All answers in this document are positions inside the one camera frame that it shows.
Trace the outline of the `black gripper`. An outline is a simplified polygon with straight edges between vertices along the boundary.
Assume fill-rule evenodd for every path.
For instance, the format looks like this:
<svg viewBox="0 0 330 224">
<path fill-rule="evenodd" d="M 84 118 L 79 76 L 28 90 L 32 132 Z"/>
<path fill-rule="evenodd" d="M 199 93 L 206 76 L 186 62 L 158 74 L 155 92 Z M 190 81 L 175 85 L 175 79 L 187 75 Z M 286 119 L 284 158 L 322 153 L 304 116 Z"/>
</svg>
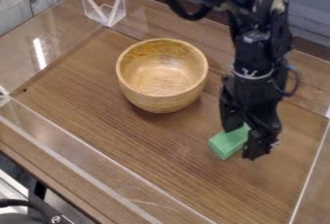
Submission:
<svg viewBox="0 0 330 224">
<path fill-rule="evenodd" d="M 247 141 L 242 157 L 254 161 L 268 154 L 278 145 L 282 132 L 276 114 L 279 102 L 288 94 L 284 92 L 288 69 L 276 68 L 258 75 L 258 71 L 232 70 L 223 78 L 219 100 L 220 121 L 226 132 L 248 125 Z"/>
</svg>

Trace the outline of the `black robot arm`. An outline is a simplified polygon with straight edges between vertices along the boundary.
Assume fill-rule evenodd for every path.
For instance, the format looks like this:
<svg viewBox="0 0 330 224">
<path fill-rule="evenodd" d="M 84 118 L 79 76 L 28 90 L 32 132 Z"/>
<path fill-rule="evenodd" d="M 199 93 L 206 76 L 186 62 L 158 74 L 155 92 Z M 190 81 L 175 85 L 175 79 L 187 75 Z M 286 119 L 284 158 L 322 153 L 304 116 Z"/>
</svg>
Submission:
<svg viewBox="0 0 330 224">
<path fill-rule="evenodd" d="M 287 53 L 292 48 L 288 26 L 288 0 L 191 0 L 200 8 L 191 13 L 179 0 L 164 0 L 186 20 L 203 19 L 214 8 L 228 16 L 235 60 L 223 77 L 219 98 L 222 127 L 227 132 L 247 129 L 242 157 L 254 160 L 278 144 L 282 123 L 276 107 L 298 88 L 287 86 Z"/>
</svg>

